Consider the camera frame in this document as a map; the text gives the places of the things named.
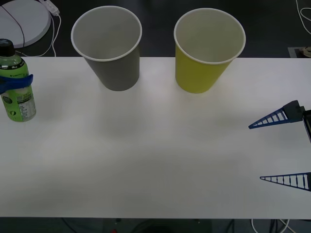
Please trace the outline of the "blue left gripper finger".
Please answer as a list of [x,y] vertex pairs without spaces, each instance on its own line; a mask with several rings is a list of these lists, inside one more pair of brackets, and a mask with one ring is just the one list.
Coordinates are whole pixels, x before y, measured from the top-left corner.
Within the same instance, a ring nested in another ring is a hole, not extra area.
[[30,86],[33,82],[33,74],[24,78],[8,78],[0,77],[0,94],[5,93],[8,90],[21,89]]

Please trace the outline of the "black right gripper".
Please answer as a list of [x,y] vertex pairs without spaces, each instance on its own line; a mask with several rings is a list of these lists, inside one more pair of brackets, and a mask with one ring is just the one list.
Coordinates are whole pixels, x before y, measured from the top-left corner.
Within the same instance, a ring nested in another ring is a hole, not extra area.
[[[293,100],[282,108],[264,116],[248,126],[249,129],[295,123],[304,121],[305,129],[311,142],[311,116],[303,116],[304,106],[300,106],[298,100]],[[260,179],[282,186],[293,187],[300,190],[311,191],[311,173],[294,173],[275,176],[260,176]]]

